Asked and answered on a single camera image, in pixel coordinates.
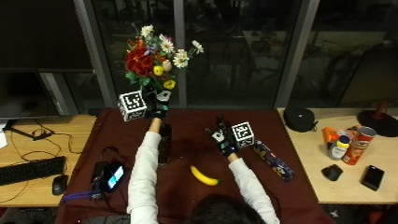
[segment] computer monitor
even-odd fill
[[[59,116],[47,86],[36,70],[0,70],[0,122],[7,123],[4,131],[15,131],[12,124],[19,119],[40,119]]]
[[[387,105],[398,100],[398,48],[366,50],[351,75],[339,106],[378,103],[375,110],[357,115],[361,125],[385,137],[398,136],[398,120],[390,116]]]

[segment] sleeve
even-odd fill
[[[158,223],[156,204],[156,183],[158,168],[158,133],[148,132],[138,147],[136,163],[128,182],[128,206],[132,224]]]
[[[274,214],[274,207],[254,172],[249,169],[242,158],[229,164],[233,171],[240,193],[245,202],[257,210],[262,220],[267,224],[278,224],[279,220]]]

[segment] dark hair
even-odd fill
[[[220,194],[212,194],[197,204],[186,224],[265,224],[249,204]]]

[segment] red can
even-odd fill
[[[357,164],[365,149],[369,147],[370,142],[377,135],[373,128],[366,126],[358,127],[353,133],[355,133],[355,136],[351,139],[350,147],[342,159],[347,165]]]

